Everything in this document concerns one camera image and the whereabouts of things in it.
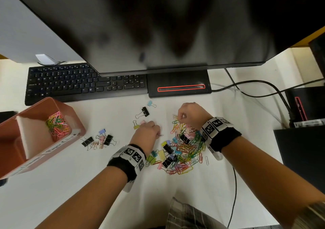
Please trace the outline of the person's right hand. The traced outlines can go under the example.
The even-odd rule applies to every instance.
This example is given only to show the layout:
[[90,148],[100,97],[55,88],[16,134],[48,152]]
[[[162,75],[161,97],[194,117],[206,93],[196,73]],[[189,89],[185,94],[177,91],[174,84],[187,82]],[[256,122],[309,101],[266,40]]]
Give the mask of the person's right hand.
[[196,130],[200,130],[208,120],[213,118],[211,114],[209,114],[203,107],[195,102],[184,103],[180,109],[188,110],[188,122],[186,125]]

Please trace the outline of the person's left hand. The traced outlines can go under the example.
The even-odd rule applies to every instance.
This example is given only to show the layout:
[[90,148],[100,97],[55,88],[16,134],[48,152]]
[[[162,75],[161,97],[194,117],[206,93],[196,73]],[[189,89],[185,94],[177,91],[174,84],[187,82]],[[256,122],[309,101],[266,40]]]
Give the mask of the person's left hand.
[[149,138],[147,136],[142,135],[141,125],[140,128],[135,131],[134,135],[131,138],[131,141],[129,142],[129,145],[136,145],[140,147],[143,150],[145,156],[148,157],[152,152],[157,139],[158,138]]

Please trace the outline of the person's left forearm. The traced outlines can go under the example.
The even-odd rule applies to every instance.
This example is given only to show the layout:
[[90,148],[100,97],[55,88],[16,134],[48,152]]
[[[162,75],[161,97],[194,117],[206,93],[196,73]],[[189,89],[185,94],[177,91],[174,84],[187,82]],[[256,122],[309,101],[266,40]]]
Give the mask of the person's left forearm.
[[99,229],[127,181],[119,168],[104,168],[35,229]]

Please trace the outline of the black binder clip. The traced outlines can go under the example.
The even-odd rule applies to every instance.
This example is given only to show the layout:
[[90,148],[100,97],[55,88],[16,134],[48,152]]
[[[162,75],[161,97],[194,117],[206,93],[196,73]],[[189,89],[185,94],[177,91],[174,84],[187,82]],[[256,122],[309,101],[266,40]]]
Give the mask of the black binder clip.
[[94,139],[93,137],[88,137],[85,138],[84,136],[79,137],[79,140],[82,141],[82,146],[87,150],[94,149],[95,144],[94,144]]
[[142,107],[141,108],[141,112],[137,115],[135,115],[136,119],[139,119],[140,117],[147,117],[149,116],[149,111],[146,107]]
[[103,146],[104,147],[108,147],[110,145],[115,146],[116,143],[117,142],[113,139],[113,136],[112,135],[107,135],[106,138],[105,138],[105,140],[104,140]]

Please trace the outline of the pile of mixed coloured clips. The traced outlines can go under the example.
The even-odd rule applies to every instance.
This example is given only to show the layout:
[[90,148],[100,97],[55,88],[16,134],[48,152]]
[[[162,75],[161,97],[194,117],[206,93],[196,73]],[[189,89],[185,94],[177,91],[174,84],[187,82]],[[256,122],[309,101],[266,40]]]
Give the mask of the pile of mixed coloured clips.
[[200,132],[186,124],[172,124],[167,138],[162,137],[146,159],[146,167],[154,166],[169,175],[182,175],[193,170],[195,164],[202,164],[206,146]]

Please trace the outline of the left wrist band with markers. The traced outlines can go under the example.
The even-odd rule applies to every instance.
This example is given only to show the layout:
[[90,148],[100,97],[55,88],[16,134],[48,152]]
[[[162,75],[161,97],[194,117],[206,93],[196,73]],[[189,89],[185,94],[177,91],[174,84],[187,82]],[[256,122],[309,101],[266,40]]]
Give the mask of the left wrist band with markers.
[[122,170],[127,176],[127,184],[123,191],[130,192],[136,178],[140,175],[146,163],[144,151],[137,145],[126,145],[110,158],[107,166],[114,166]]

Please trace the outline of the wrist band with markers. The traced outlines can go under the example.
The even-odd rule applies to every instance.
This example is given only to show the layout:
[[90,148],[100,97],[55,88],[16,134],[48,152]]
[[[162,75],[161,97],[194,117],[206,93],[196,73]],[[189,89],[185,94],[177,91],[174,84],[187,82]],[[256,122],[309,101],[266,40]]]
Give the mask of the wrist band with markers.
[[222,149],[242,133],[223,117],[213,117],[205,122],[200,129],[200,134],[205,146],[218,161],[223,159]]
[[130,192],[136,178],[140,175],[146,163],[144,151],[137,145],[126,145],[110,158],[107,166],[114,166],[122,170],[127,176],[127,184],[123,191]]

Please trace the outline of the black computer keyboard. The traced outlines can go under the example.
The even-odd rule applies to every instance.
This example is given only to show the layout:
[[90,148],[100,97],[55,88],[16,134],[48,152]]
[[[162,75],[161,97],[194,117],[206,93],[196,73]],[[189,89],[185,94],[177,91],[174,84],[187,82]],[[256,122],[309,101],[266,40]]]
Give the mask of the black computer keyboard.
[[25,105],[51,97],[57,101],[112,98],[148,93],[147,75],[100,76],[88,63],[30,67]]

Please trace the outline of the plaid clothing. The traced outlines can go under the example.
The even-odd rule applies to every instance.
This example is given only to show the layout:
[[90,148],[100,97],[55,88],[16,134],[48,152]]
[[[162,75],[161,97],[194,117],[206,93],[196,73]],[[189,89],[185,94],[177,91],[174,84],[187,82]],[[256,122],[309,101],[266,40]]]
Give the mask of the plaid clothing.
[[165,229],[228,229],[225,225],[196,209],[172,198]]

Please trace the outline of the large black computer monitor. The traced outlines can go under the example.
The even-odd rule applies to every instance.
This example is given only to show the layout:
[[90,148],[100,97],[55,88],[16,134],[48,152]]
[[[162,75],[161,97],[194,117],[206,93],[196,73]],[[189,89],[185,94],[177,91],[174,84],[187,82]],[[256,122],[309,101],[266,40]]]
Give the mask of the large black computer monitor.
[[325,0],[17,0],[99,73],[262,65],[325,26]]

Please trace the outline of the heap of clips in organizer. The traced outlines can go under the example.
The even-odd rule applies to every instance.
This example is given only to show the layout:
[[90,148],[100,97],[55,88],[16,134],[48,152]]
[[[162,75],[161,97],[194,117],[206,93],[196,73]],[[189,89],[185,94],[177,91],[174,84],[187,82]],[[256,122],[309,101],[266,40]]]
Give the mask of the heap of clips in organizer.
[[66,136],[70,131],[70,128],[60,111],[49,116],[45,124],[48,127],[51,136],[55,139]]

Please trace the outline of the black stand with red slot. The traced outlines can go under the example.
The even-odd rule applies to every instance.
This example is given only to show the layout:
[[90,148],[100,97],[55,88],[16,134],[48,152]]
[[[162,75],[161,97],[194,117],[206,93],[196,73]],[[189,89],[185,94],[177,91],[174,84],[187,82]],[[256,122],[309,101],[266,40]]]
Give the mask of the black stand with red slot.
[[292,123],[325,119],[325,86],[289,89],[285,95]]

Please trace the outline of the white paper card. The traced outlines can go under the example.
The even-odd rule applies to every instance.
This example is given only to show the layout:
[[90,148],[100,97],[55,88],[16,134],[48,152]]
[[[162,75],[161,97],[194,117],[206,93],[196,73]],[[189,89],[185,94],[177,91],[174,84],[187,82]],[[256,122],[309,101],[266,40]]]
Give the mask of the white paper card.
[[44,67],[51,67],[55,65],[63,64],[65,61],[56,61],[46,54],[36,54],[36,58],[38,59],[38,64]]

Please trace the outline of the small black object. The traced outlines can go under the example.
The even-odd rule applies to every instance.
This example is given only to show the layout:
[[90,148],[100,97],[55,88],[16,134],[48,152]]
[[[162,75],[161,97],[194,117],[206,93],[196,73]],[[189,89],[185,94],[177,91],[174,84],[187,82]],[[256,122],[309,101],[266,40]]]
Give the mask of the small black object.
[[0,124],[15,116],[16,114],[17,112],[15,111],[0,112]]

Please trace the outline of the grey desk partition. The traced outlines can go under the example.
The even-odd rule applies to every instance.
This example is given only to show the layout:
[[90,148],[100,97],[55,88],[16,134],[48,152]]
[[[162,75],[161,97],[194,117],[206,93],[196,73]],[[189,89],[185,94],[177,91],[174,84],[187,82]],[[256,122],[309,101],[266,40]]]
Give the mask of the grey desk partition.
[[36,63],[37,54],[57,62],[83,60],[20,0],[0,0],[0,55]]

